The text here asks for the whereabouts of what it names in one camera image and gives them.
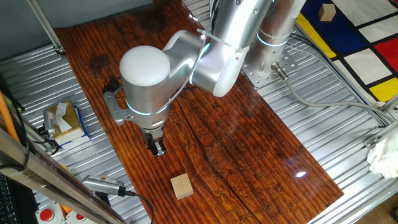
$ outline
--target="red square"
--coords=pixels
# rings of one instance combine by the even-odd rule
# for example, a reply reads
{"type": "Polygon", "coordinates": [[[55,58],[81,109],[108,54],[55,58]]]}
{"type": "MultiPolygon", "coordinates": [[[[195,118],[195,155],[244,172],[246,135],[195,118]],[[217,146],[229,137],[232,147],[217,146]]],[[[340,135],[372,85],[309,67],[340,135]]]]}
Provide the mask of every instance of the red square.
{"type": "Polygon", "coordinates": [[[377,44],[374,48],[398,72],[398,37],[377,44]]]}

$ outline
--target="white tissue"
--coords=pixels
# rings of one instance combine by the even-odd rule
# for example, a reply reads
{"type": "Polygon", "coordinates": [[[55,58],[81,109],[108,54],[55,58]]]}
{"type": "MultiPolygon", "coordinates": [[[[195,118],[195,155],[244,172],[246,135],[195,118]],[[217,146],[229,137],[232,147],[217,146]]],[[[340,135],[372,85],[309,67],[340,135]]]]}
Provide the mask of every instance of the white tissue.
{"type": "Polygon", "coordinates": [[[55,112],[55,120],[56,120],[56,125],[58,125],[61,129],[61,132],[68,131],[72,127],[62,118],[63,115],[67,112],[67,106],[68,104],[66,103],[59,103],[57,106],[57,111],[55,112]]]}
{"type": "Polygon", "coordinates": [[[398,129],[369,151],[368,163],[370,171],[380,173],[384,178],[398,176],[398,129]]]}

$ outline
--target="small wooden cube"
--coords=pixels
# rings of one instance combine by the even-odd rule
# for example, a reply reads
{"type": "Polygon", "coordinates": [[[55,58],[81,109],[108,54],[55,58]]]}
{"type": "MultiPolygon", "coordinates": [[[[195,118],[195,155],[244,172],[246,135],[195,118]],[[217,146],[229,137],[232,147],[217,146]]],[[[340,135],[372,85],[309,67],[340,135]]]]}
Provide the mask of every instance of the small wooden cube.
{"type": "Polygon", "coordinates": [[[171,181],[177,200],[193,194],[192,185],[187,173],[174,177],[171,181]]]}
{"type": "Polygon", "coordinates": [[[323,22],[330,22],[333,20],[336,14],[336,8],[334,4],[323,4],[319,10],[319,20],[323,22]]]}

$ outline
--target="reddish-brown wooden tabletop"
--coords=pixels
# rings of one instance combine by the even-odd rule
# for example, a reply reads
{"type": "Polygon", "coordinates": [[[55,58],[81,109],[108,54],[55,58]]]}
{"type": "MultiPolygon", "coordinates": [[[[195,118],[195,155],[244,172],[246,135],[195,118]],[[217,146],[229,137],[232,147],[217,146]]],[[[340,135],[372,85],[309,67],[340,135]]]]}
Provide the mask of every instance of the reddish-brown wooden tabletop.
{"type": "Polygon", "coordinates": [[[158,158],[134,123],[114,123],[101,92],[105,80],[119,76],[129,49],[162,49],[176,31],[195,32],[201,26],[189,14],[171,2],[56,29],[137,193],[152,202],[156,223],[309,222],[343,193],[242,75],[222,98],[187,86],[172,103],[168,153],[158,158]],[[194,193],[177,200],[170,179],[184,173],[194,193]]]}

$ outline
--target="gray floor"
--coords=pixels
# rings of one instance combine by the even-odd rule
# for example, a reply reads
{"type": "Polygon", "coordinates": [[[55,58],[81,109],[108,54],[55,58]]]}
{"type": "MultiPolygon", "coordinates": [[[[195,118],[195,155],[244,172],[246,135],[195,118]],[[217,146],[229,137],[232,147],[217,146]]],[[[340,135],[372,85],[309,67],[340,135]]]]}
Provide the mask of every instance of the gray floor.
{"type": "MultiPolygon", "coordinates": [[[[184,2],[206,26],[208,0],[184,2]]],[[[307,47],[293,40],[289,43],[307,47]]],[[[296,72],[289,74],[290,80],[297,93],[306,100],[320,103],[358,101],[344,77],[332,74],[313,56],[290,53],[299,65],[296,72]]],[[[43,109],[59,101],[72,100],[81,109],[92,140],[59,152],[54,155],[56,161],[66,165],[78,178],[107,174],[134,189],[67,60],[60,58],[52,46],[1,62],[0,72],[13,94],[26,107],[24,116],[37,127],[43,122],[43,109]]],[[[395,179],[383,179],[368,171],[368,149],[363,142],[381,129],[367,111],[349,106],[306,107],[291,96],[277,77],[269,77],[269,82],[258,88],[258,92],[345,193],[311,223],[352,222],[397,191],[395,179]]],[[[35,197],[40,207],[51,202],[43,195],[35,197]]],[[[112,207],[124,218],[149,223],[138,198],[110,199],[112,207]]]]}

